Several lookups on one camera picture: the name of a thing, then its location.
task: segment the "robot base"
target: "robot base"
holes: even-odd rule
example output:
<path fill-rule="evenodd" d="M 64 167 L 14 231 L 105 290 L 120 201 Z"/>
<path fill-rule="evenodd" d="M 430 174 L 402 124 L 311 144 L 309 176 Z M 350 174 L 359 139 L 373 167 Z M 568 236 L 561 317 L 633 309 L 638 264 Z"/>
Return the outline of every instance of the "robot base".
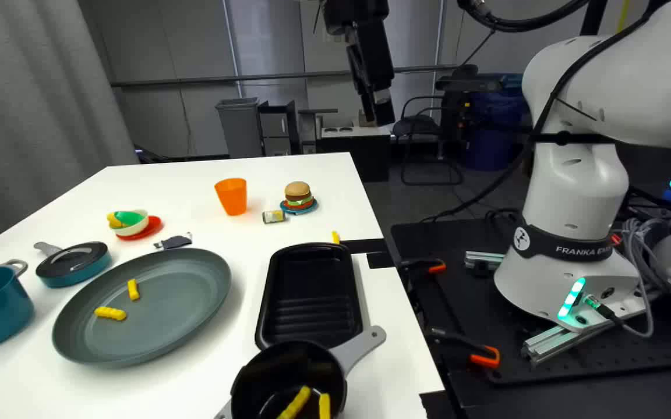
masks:
<path fill-rule="evenodd" d="M 598 264 L 568 264 L 547 257 L 522 258 L 509 250 L 493 281 L 499 293 L 522 312 L 554 321 L 568 331 L 596 331 L 607 318 L 583 301 L 574 305 L 571 315 L 560 317 L 563 301 L 581 276 L 586 279 L 583 295 L 607 305 L 620 318 L 643 315 L 643 301 L 636 295 L 638 269 L 620 254 Z"/>

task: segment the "gray plate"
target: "gray plate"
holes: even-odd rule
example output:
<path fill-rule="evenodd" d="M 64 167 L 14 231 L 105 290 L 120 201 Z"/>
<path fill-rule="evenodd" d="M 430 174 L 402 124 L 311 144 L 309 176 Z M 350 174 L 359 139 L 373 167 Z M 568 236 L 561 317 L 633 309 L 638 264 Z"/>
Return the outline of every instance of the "gray plate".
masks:
<path fill-rule="evenodd" d="M 126 281 L 143 301 L 130 303 Z M 183 344 L 226 301 L 231 272 L 221 257 L 170 250 L 133 258 L 85 283 L 57 315 L 53 347 L 70 361 L 120 367 Z M 98 318 L 101 305 L 126 309 L 124 324 Z"/>

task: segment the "orange cup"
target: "orange cup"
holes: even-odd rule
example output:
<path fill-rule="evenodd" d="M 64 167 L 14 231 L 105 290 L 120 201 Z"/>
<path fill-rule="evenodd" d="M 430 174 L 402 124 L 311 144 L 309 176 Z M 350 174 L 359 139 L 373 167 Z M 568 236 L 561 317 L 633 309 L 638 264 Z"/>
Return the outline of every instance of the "orange cup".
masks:
<path fill-rule="evenodd" d="M 221 207 L 229 217 L 244 214 L 246 182 L 242 176 L 226 176 L 214 184 Z"/>

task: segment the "black frying pan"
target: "black frying pan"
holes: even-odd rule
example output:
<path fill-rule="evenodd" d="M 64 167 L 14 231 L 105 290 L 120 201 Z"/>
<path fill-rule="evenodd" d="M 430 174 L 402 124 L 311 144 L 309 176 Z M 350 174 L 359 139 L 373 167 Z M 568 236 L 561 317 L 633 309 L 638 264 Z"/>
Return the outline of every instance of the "black frying pan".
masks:
<path fill-rule="evenodd" d="M 34 250 L 44 252 L 47 258 L 37 266 L 34 274 L 48 288 L 64 288 L 96 276 L 110 267 L 110 254 L 105 243 L 81 243 L 68 250 L 34 243 Z"/>
<path fill-rule="evenodd" d="M 337 416 L 348 401 L 345 374 L 385 339 L 385 329 L 373 326 L 331 351 L 311 343 L 273 344 L 238 372 L 233 401 L 216 419 L 274 419 L 300 386 L 314 392 L 300 419 L 316 419 L 316 394 L 331 395 L 331 416 Z"/>

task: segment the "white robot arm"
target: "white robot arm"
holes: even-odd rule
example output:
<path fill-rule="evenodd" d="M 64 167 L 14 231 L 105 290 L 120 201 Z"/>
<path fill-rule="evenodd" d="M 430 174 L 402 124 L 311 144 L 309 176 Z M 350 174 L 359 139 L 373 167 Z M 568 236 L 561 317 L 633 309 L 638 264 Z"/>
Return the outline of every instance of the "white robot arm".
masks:
<path fill-rule="evenodd" d="M 540 119 L 560 77 L 603 38 L 574 38 L 543 49 L 523 73 L 523 98 Z M 671 146 L 671 2 L 636 33 L 586 62 L 561 91 L 546 136 L 603 136 Z M 535 144 L 523 226 L 496 269 L 496 288 L 519 309 L 568 331 L 640 315 L 636 267 L 607 247 L 628 180 L 614 144 Z"/>

